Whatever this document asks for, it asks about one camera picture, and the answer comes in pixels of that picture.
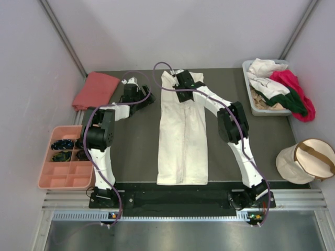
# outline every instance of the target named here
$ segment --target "pink cloth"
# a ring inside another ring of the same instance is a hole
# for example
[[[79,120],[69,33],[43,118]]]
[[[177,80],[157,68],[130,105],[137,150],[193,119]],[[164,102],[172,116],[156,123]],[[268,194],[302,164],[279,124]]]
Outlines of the pink cloth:
[[[72,106],[79,111],[86,110],[90,106],[108,104],[119,82],[118,78],[103,73],[89,73],[84,87],[74,99]]]
[[[291,87],[292,89],[294,89],[300,99],[302,100],[305,108],[307,109],[307,116],[302,116],[300,113],[294,113],[292,112],[292,115],[302,121],[302,122],[310,122],[312,120],[314,120],[315,118],[315,108],[314,105],[312,103],[312,101],[310,101],[310,99],[308,99],[305,94],[303,89],[300,87],[299,85],[299,81],[298,78],[290,71],[290,70],[284,70],[282,72],[274,72],[270,79],[279,82],[283,85],[285,85],[286,87]]]

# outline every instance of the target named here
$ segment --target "orange plastic tray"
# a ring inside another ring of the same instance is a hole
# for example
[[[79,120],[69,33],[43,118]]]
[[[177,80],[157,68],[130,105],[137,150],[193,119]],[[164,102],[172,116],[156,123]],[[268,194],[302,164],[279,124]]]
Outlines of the orange plastic tray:
[[[51,159],[61,150],[52,150],[51,145],[57,140],[70,139],[75,142],[80,138],[82,127],[64,126],[56,127],[48,145],[46,158],[38,180],[40,189],[52,190],[86,190],[95,183],[93,165],[90,161],[78,161],[76,154],[79,151],[74,146],[71,151],[71,161],[69,162],[52,162]]]

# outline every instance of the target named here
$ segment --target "white wall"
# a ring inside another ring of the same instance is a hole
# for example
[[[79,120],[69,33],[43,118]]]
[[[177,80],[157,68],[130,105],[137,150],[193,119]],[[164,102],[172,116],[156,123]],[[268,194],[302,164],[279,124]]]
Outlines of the white wall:
[[[87,72],[278,58],[309,0],[49,0]]]
[[[322,0],[287,60],[316,108],[313,122],[292,119],[297,141],[319,138],[335,149],[335,1]],[[318,182],[335,222],[335,178]]]
[[[1,1],[0,31],[0,249],[28,250],[49,136],[73,121],[82,78],[38,1]]]

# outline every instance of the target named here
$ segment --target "brown strap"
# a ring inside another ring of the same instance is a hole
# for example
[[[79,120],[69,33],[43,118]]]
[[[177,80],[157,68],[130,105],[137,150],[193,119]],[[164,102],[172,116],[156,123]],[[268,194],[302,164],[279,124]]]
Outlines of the brown strap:
[[[300,143],[299,144],[299,148],[303,151],[305,151],[306,153],[312,155],[313,157],[321,160],[322,162],[324,162],[326,165],[329,166],[330,168],[330,171],[332,174],[335,174],[335,165],[334,163],[327,157],[325,156],[324,154],[318,152],[318,151],[315,151],[314,148],[304,144],[304,143]]]

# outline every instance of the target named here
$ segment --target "gray floor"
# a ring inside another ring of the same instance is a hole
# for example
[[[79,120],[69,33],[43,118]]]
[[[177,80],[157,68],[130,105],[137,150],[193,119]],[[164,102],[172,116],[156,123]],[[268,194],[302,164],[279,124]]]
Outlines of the gray floor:
[[[286,117],[255,117],[251,114],[242,69],[193,69],[204,74],[205,84],[217,95],[229,101],[240,101],[247,115],[251,150],[260,170],[269,180],[282,180],[276,166],[277,154],[295,144]],[[143,71],[152,80],[152,71]],[[121,78],[124,71],[104,72]],[[162,71],[157,71],[160,79]],[[140,85],[147,84],[139,74]],[[113,173],[118,182],[156,181],[159,123],[161,117],[160,89],[152,83],[156,102],[115,125],[115,139],[111,148]],[[119,85],[111,101],[118,101],[123,93]],[[210,181],[240,181],[241,173],[235,157],[218,135],[216,117],[206,111],[208,172]]]
[[[52,222],[55,239],[63,241],[86,222]],[[119,222],[108,230],[88,226],[61,245],[49,234],[45,251],[326,251],[313,212],[271,212],[265,225],[242,222]]]

